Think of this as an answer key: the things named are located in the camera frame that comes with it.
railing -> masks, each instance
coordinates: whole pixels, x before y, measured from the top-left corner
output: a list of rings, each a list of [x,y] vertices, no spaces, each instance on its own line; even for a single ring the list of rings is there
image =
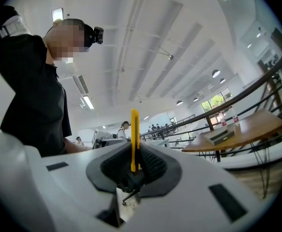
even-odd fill
[[[195,131],[200,131],[200,130],[204,130],[204,129],[210,129],[211,131],[214,130],[214,126],[216,125],[219,125],[220,123],[216,123],[216,124],[212,124],[211,123],[211,120],[210,120],[210,116],[214,115],[214,114],[217,114],[219,111],[225,109],[225,108],[228,108],[230,107],[231,105],[237,103],[238,101],[242,100],[243,98],[247,97],[248,95],[252,94],[254,91],[256,91],[259,87],[261,87],[263,84],[268,84],[269,80],[271,80],[272,76],[277,72],[281,70],[282,71],[282,57],[281,59],[275,64],[274,67],[272,67],[268,72],[266,72],[263,76],[261,76],[258,80],[254,81],[253,84],[251,84],[249,87],[247,87],[243,92],[241,92],[240,94],[238,94],[237,96],[235,96],[233,99],[227,101],[226,103],[223,103],[222,105],[204,113],[204,114],[201,114],[197,117],[194,117],[194,118],[191,118],[191,119],[188,119],[186,121],[183,121],[183,122],[180,122],[180,123],[177,123],[175,125],[170,125],[169,127],[166,127],[166,128],[162,128],[162,129],[159,129],[159,130],[154,130],[154,131],[150,131],[150,132],[147,132],[147,133],[144,133],[144,134],[141,134],[141,138],[143,138],[144,141],[146,141],[146,137],[147,139],[152,139],[152,138],[149,138],[149,136],[155,134],[156,137],[154,137],[155,139],[165,139],[166,137],[170,137],[170,136],[177,136],[177,135],[183,135],[183,134],[187,134],[187,133],[191,133],[191,132],[195,132]],[[251,107],[245,109],[244,111],[240,112],[238,114],[238,116],[250,111],[251,109],[256,108],[256,110],[258,109],[259,105],[262,104],[263,102],[267,102],[268,99],[272,96],[274,96],[274,100],[277,98],[277,95],[278,95],[278,91],[282,89],[282,84],[278,87],[276,87],[274,90],[272,90],[270,92],[270,94],[268,94],[267,96],[265,96],[263,98],[263,96],[265,95],[265,90],[264,90],[264,93],[262,95],[262,99],[257,102],[256,104],[252,105]],[[273,103],[272,105],[270,106],[270,112],[275,112],[276,110],[280,110],[282,111],[282,102],[279,102],[277,104],[277,106],[275,108],[272,109],[272,106],[273,106]],[[201,128],[197,128],[195,130],[190,130],[190,131],[185,131],[185,132],[180,132],[180,133],[175,133],[175,134],[171,134],[171,135],[168,135],[166,134],[166,132],[168,131],[174,131],[176,130],[177,128],[179,127],[182,127],[182,126],[185,126],[185,125],[188,125],[188,124],[191,124],[191,123],[194,123],[196,121],[199,121],[201,119],[206,119],[207,121],[207,126],[204,126],[204,127],[201,127]],[[170,143],[180,143],[180,142],[191,142],[193,141],[194,139],[188,139],[188,140],[176,140],[176,141],[170,141]],[[243,152],[243,151],[248,151],[248,150],[253,150],[253,151],[256,151],[258,149],[261,148],[262,145],[257,145],[257,146],[253,146],[251,148],[248,148],[248,149],[241,149],[241,150],[237,150],[235,151],[236,153],[238,152]],[[175,148],[175,149],[181,149],[181,148],[184,148],[184,147],[172,147],[172,148]],[[220,161],[220,155],[228,155],[228,154],[234,154],[235,153],[234,151],[232,152],[223,152],[223,153],[220,153],[216,152],[216,155],[214,154],[203,154],[203,155],[200,155],[200,156],[216,156],[217,157],[217,161]]]

white ceiling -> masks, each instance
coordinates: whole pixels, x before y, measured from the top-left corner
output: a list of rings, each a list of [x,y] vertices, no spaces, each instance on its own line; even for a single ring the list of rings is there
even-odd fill
[[[69,14],[92,27],[104,28],[102,45],[78,54],[72,64],[56,63],[68,106],[90,120],[109,115],[112,107],[131,109],[140,99],[151,108],[150,113],[157,114],[166,110],[156,105],[160,100],[175,105],[177,99],[216,85],[211,77],[214,69],[222,71],[217,79],[231,79],[236,74],[230,68],[235,40],[221,2],[10,0],[9,4],[33,34],[44,36],[52,25],[51,11],[59,7],[65,18]],[[166,52],[174,59],[170,61]],[[94,111],[79,107],[81,94],[72,83],[72,74],[83,74]]]

